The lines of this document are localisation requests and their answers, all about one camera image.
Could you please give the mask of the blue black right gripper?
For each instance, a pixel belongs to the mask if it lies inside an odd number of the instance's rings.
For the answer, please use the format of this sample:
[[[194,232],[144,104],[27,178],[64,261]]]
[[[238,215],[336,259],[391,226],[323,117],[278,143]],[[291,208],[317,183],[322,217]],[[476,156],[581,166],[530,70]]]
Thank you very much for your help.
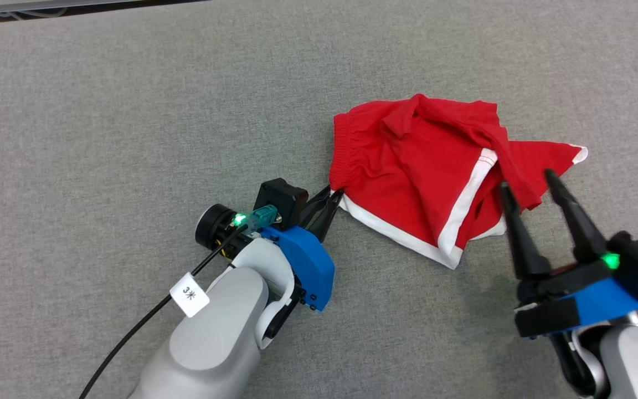
[[[514,311],[519,335],[564,333],[638,311],[638,299],[615,280],[610,268],[610,261],[618,263],[618,258],[602,258],[607,253],[604,235],[553,169],[545,169],[544,177],[564,215],[575,260],[589,264],[575,263],[550,275],[550,262],[525,227],[511,187],[506,180],[501,182],[512,267],[516,278],[523,280],[517,288],[519,306]]]

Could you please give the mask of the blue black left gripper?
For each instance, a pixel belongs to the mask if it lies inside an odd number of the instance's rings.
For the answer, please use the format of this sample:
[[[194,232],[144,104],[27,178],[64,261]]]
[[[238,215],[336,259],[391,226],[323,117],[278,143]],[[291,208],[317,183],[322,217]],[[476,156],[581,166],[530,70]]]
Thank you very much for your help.
[[[312,233],[299,226],[284,231],[275,227],[261,230],[262,237],[279,246],[305,291],[306,305],[318,313],[324,311],[329,303],[335,280],[335,264],[322,242],[343,195],[344,190],[332,192],[327,185],[309,199],[300,214],[300,225],[312,225]]]

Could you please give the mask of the red shorts with white trim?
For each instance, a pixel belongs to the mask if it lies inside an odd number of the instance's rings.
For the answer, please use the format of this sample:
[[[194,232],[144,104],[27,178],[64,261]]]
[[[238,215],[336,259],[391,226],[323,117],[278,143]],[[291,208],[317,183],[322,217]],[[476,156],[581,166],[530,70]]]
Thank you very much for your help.
[[[547,191],[543,172],[563,175],[588,149],[552,141],[516,141],[498,105],[415,94],[371,101],[333,119],[329,182],[340,207],[367,227],[454,269],[468,242],[503,235],[499,185],[518,211]]]

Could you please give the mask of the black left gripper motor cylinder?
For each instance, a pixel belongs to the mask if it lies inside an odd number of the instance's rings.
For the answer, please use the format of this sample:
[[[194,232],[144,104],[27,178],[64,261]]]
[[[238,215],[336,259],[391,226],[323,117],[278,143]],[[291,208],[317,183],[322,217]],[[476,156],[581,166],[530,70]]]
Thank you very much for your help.
[[[214,204],[203,212],[195,228],[195,241],[208,250],[215,250],[233,230],[233,220],[237,212],[223,204]]]

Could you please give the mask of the grey wall base rail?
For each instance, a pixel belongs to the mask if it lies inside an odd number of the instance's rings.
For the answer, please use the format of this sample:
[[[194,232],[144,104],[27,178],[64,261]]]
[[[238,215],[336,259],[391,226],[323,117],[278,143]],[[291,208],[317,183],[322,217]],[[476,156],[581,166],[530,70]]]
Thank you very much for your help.
[[[48,8],[96,7],[112,3],[167,5],[171,3],[207,2],[208,0],[0,0],[0,12],[36,11]]]

